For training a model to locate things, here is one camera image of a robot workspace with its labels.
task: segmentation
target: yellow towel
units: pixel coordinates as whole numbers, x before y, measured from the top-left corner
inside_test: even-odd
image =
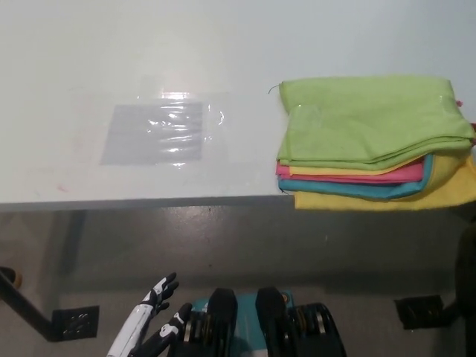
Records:
[[[392,167],[388,167],[387,169],[383,170],[357,170],[357,169],[333,169],[327,167],[299,167],[299,166],[290,166],[289,170],[291,175],[381,175],[383,173],[389,173],[390,171],[394,171],[406,164],[410,164],[412,161],[421,158],[423,155],[417,156],[416,158],[411,158],[410,160],[403,161],[400,164],[397,164]]]
[[[472,156],[435,155],[433,173],[427,187],[414,196],[389,202],[322,193],[295,193],[298,210],[425,210],[476,201],[476,169]]]

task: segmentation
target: pink towel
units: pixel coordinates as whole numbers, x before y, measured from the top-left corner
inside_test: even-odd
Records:
[[[346,182],[354,184],[400,184],[423,179],[423,160],[418,159],[389,173],[381,175],[291,175],[289,166],[277,164],[276,174],[283,180]]]

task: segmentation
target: green towel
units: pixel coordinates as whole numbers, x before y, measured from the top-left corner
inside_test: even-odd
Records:
[[[448,80],[333,77],[280,84],[289,125],[281,164],[382,170],[443,149],[468,149],[474,132]]]

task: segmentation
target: blue towel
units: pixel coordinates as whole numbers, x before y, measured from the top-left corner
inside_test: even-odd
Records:
[[[278,186],[284,191],[319,192],[332,195],[361,197],[363,199],[398,199],[422,191],[428,183],[433,169],[433,155],[426,155],[423,161],[423,178],[417,182],[395,185],[339,184],[335,182],[279,180]]]

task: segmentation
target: microfiber cloth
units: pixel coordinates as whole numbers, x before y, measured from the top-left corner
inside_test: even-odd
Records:
[[[401,199],[383,202],[322,193],[295,193],[298,210],[425,210],[473,201],[476,201],[476,169],[468,153],[463,157],[435,154],[433,173],[426,188]]]
[[[433,155],[426,155],[423,163],[423,179],[418,182],[404,184],[374,185],[374,184],[339,184],[332,182],[315,182],[300,180],[278,179],[278,187],[287,191],[304,191],[330,193],[342,196],[362,197],[369,199],[396,199],[414,195],[427,185],[433,169]]]
[[[423,160],[415,160],[410,164],[381,175],[295,175],[289,166],[276,165],[276,174],[283,180],[326,181],[360,184],[398,184],[415,182],[423,179]]]
[[[291,175],[382,175],[384,173],[389,173],[391,171],[397,170],[400,167],[403,167],[411,162],[415,161],[415,159],[422,157],[417,156],[416,158],[412,158],[409,160],[405,160],[395,166],[388,167],[387,169],[382,170],[357,170],[357,169],[339,169],[339,168],[331,168],[331,167],[302,167],[302,166],[287,166],[289,167],[289,172]]]
[[[474,132],[448,80],[331,77],[280,84],[289,124],[281,164],[380,170],[442,149],[467,149]]]

